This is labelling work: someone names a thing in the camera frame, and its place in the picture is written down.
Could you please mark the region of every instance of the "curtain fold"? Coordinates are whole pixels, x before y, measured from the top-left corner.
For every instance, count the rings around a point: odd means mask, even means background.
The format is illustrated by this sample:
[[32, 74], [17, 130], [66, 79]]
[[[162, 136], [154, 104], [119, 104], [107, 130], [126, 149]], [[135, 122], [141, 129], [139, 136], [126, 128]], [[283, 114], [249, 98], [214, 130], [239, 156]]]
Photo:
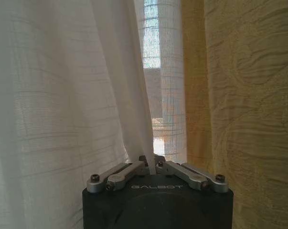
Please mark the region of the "curtain fold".
[[145, 155], [155, 174], [153, 134], [133, 1], [92, 0], [98, 33], [131, 160]]
[[154, 152], [186, 162], [180, 0], [135, 0]]
[[213, 173], [204, 0], [181, 2], [187, 161]]

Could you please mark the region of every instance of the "silver metal arm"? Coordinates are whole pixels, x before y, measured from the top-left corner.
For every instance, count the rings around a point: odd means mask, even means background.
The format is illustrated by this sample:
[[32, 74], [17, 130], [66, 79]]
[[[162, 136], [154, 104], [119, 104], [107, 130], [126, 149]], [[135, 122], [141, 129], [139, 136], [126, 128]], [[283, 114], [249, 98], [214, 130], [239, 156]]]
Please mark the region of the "silver metal arm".
[[183, 168], [182, 166], [172, 162], [166, 161], [156, 165], [157, 173], [164, 175], [176, 175], [180, 179], [188, 183], [188, 185], [196, 190], [203, 190], [208, 185], [208, 180], [206, 177], [194, 173], [188, 169]]
[[119, 173], [110, 175], [107, 179], [106, 190], [116, 191], [124, 188], [127, 181], [136, 175], [136, 172], [143, 167], [145, 167], [143, 161], [136, 161]]
[[218, 178], [217, 176], [209, 174], [206, 171], [204, 171], [203, 169], [197, 168], [193, 165], [184, 163], [184, 164], [181, 164], [181, 166], [183, 168], [186, 168], [186, 169], [194, 172], [194, 173], [201, 174], [201, 175], [205, 176], [208, 179], [210, 187], [215, 192], [224, 193], [224, 192], [228, 191], [229, 186], [228, 186], [228, 183], [224, 180], [224, 176], [220, 177], [222, 179], [217, 179]]
[[101, 192], [106, 186], [106, 179], [110, 175], [118, 172], [119, 170], [121, 170], [127, 166], [128, 166], [128, 164], [126, 164], [126, 163], [120, 163], [117, 166], [111, 168], [110, 170], [104, 172], [101, 175], [98, 175], [98, 174], [92, 175], [90, 177], [90, 179], [88, 179], [86, 182], [87, 191], [90, 193]]

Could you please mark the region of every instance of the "yellow curtain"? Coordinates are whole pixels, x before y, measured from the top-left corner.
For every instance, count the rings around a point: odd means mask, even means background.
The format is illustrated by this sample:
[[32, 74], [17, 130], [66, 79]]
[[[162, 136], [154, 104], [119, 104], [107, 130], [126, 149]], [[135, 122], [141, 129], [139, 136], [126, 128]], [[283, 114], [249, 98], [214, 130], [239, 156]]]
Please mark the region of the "yellow curtain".
[[288, 0], [182, 0], [188, 160], [225, 174], [233, 228], [288, 229]]

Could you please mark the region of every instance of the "curtain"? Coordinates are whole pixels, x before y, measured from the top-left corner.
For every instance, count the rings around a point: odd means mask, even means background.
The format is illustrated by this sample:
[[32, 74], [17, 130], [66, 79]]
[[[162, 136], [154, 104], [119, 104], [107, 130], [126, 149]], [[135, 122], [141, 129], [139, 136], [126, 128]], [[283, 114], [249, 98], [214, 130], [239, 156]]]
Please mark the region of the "curtain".
[[181, 8], [188, 160], [226, 175], [233, 228], [288, 229], [288, 0]]
[[180, 22], [178, 0], [0, 0], [0, 229], [82, 228], [92, 173], [186, 160]]

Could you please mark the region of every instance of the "screw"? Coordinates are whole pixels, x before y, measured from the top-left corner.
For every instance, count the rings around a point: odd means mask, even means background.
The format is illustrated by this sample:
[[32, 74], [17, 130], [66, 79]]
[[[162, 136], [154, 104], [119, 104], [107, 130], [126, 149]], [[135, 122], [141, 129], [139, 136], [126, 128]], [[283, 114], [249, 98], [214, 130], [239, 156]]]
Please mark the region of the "screw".
[[209, 182], [208, 181], [204, 181], [200, 185], [200, 190], [205, 191], [205, 190], [207, 190], [208, 187], [209, 187]]
[[107, 183], [106, 184], [106, 191], [113, 191], [114, 190], [114, 184], [113, 183]]
[[217, 181], [220, 181], [220, 182], [224, 182], [225, 181], [225, 176], [222, 175], [222, 174], [217, 174], [215, 178], [216, 178]]
[[163, 162], [163, 161], [159, 161], [159, 162], [158, 162], [158, 166], [159, 166], [159, 167], [163, 167], [163, 165], [164, 165], [164, 162]]
[[100, 179], [100, 177], [98, 174], [91, 175], [91, 182], [96, 183], [99, 181], [99, 179]]

